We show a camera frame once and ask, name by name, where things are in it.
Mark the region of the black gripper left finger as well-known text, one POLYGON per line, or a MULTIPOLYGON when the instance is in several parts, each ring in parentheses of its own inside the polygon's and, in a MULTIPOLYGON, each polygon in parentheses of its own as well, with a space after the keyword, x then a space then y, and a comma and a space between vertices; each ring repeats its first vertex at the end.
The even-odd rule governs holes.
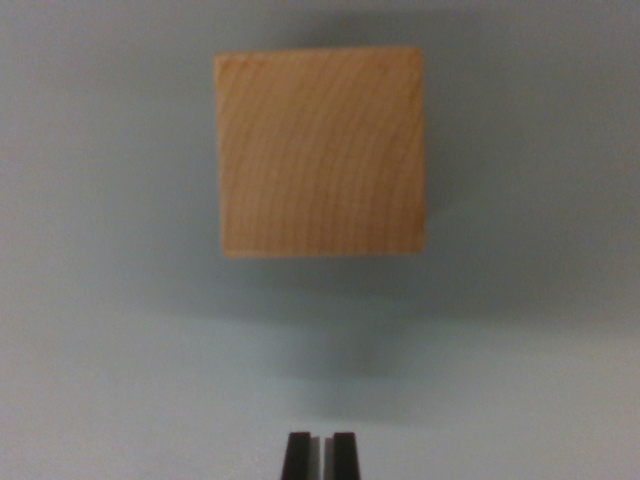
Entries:
POLYGON ((310 432, 291 432, 288 436, 281 480, 320 478, 320 439, 310 432))

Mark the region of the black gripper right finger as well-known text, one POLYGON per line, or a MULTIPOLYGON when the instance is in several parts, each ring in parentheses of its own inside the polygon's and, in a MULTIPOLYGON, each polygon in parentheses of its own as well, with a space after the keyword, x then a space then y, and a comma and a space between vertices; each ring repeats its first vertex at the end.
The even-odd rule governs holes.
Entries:
POLYGON ((336 432, 325 439, 324 479, 361 479, 357 440, 354 432, 336 432))

